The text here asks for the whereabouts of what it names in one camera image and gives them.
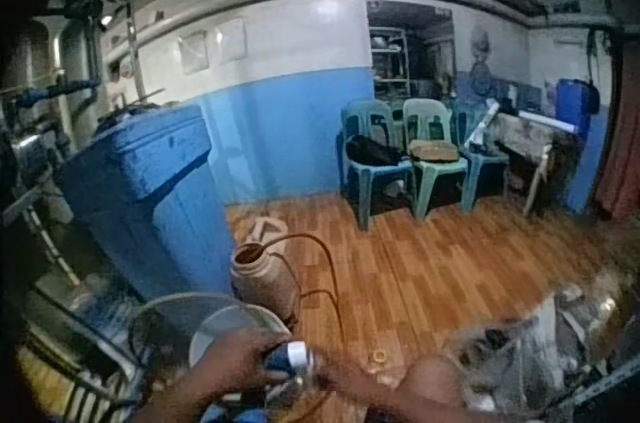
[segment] plastic chair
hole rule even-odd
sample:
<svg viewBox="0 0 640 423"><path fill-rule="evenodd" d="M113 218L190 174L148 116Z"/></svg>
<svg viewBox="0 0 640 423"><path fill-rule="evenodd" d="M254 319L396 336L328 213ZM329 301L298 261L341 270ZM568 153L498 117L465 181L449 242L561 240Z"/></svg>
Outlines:
<svg viewBox="0 0 640 423"><path fill-rule="evenodd" d="M456 102L453 105L458 147L462 156L469 160L470 165L469 177L462 192L462 211L465 213L471 213L473 210L478 191L478 180L485 165L505 165L503 191L505 194L507 191L509 156L499 151L489 155L476 153L464 147L464 142L471 136L471 133L482 121L487 111L488 108L486 106L478 103Z"/></svg>
<svg viewBox="0 0 640 423"><path fill-rule="evenodd" d="M407 148L412 140L435 140L436 135L432 134L433 124L440 123L442 127L442 138L444 141L451 143L451 113L445 108L445 106L437 100L428 100L421 98L411 98L404 103L403 111L403 123L405 144ZM416 118L416 132L411 132L410 123L413 118ZM449 175L455 173L465 174L465 183L467 178L468 163L464 158L460 158L458 161L451 163L432 163L428 161L415 161L414 171L419 170L422 172L422 181L418 190L418 199L414 208L414 215L416 219L422 219L427 214L429 208L429 202L431 201L431 195L433 193L433 187L436 180L441 175Z"/></svg>
<svg viewBox="0 0 640 423"><path fill-rule="evenodd" d="M411 173L411 162L401 161L396 166L368 166L350 160L347 157L347 142L355 135L362 135L374 138L373 122L382 123L386 134L386 144L392 147L399 147L398 138L393 126L391 109L387 103L378 100L356 100L342 110L342 161L343 161L343 188L346 188L349 181L349 173L353 171L358 176L358 226L362 231L369 229L369 216L371 214L371 191L373 180L383 175L394 173L404 173L405 186L408 188ZM352 123L356 122L357 127L353 128Z"/></svg>

